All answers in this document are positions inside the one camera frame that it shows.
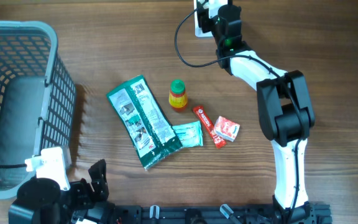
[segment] brown tabletop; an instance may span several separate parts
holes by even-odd
[[[258,55],[284,70],[301,70],[316,113],[305,158],[311,202],[331,205],[335,223],[358,223],[358,1],[235,1],[242,34]],[[70,180],[107,162],[109,201],[118,205],[243,205],[271,203],[273,150],[258,122],[255,91],[217,65],[190,68],[173,47],[192,1],[0,6],[0,20],[44,21],[78,91]],[[191,63],[215,59],[212,39],[197,39],[194,22],[178,37]],[[202,104],[241,125],[234,142],[183,149],[146,172],[106,93],[143,74],[172,124],[196,121],[168,104],[170,82],[186,83],[190,106]],[[14,199],[0,200],[0,223]]]

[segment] blue packet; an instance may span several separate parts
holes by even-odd
[[[203,146],[200,121],[172,126],[183,147]]]

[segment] product packaging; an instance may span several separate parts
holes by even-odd
[[[145,170],[183,147],[143,75],[119,85],[107,98],[124,123]]]
[[[222,138],[234,141],[237,137],[237,134],[240,130],[240,124],[234,123],[233,121],[226,119],[222,116],[215,122],[215,132],[218,136]]]
[[[220,149],[223,146],[226,145],[226,141],[221,137],[218,136],[215,133],[214,130],[214,124],[212,123],[212,121],[210,120],[210,118],[207,116],[207,114],[204,111],[204,107],[203,106],[195,106],[193,108],[193,112],[197,115],[197,117],[200,119],[200,121],[202,122],[203,126],[205,127],[205,129],[207,130],[208,134],[211,136],[211,138],[213,139],[215,146]]]
[[[183,147],[203,146],[203,132],[200,121],[172,126]]]

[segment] gray plastic bin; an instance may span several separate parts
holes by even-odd
[[[0,21],[0,165],[70,142],[76,90],[57,47],[43,22]],[[0,169],[0,198],[16,196],[34,174]]]

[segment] black cable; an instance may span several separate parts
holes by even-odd
[[[205,4],[207,3],[207,1],[205,1],[204,3],[202,3],[201,7],[203,7]],[[260,60],[256,59],[256,58],[253,58],[251,56],[247,56],[247,55],[231,55],[231,56],[227,56],[227,57],[223,57],[223,58],[219,58],[217,60],[214,60],[212,62],[208,62],[208,63],[205,63],[205,64],[202,64],[202,65],[193,65],[193,64],[190,64],[188,63],[185,59],[183,59],[183,57],[180,55],[179,53],[179,49],[178,49],[178,42],[177,42],[177,38],[178,38],[178,31],[181,27],[181,25],[191,16],[193,15],[195,12],[197,11],[197,9],[195,9],[193,12],[191,12],[189,15],[187,15],[178,25],[176,31],[175,31],[175,37],[174,37],[174,44],[175,44],[175,51],[179,57],[179,59],[187,66],[189,67],[193,67],[193,68],[201,68],[201,67],[206,67],[208,65],[212,65],[214,63],[217,63],[217,62],[220,62],[220,61],[223,61],[223,60],[226,60],[226,59],[229,59],[229,58],[234,58],[234,57],[242,57],[242,58],[247,58],[249,60],[253,60],[257,63],[259,63],[261,66],[263,66],[264,68],[266,68],[266,70],[275,75],[277,77],[277,80],[280,82],[281,86],[284,88],[285,92],[287,93],[288,97],[290,98],[291,102],[292,102],[292,105],[294,107],[294,110],[295,110],[295,114],[296,114],[296,117],[298,118],[299,120],[299,124],[300,124],[300,128],[301,128],[301,136],[300,138],[297,140],[296,144],[295,144],[295,148],[293,150],[294,152],[294,157],[295,157],[295,196],[294,196],[294,200],[293,200],[293,204],[291,206],[291,209],[290,209],[290,213],[289,213],[289,216],[288,216],[288,219],[287,219],[287,223],[290,223],[290,220],[292,218],[292,215],[293,215],[293,212],[294,212],[294,209],[295,209],[295,205],[296,205],[296,201],[298,199],[298,194],[299,194],[299,161],[298,161],[298,146],[299,146],[299,143],[301,142],[302,139],[304,139],[304,135],[305,135],[305,132],[303,130],[303,123],[302,123],[302,118],[301,118],[301,114],[300,114],[300,109],[298,107],[298,105],[296,104],[288,86],[284,83],[284,81],[280,78],[280,75],[278,75],[271,67],[267,66],[266,64],[264,64],[263,62],[261,62]],[[221,42],[223,41],[223,39],[219,40],[219,43],[218,43],[218,49],[220,48],[220,44]]]
[[[16,165],[0,165],[0,169],[14,169],[27,167],[27,164],[16,164]]]

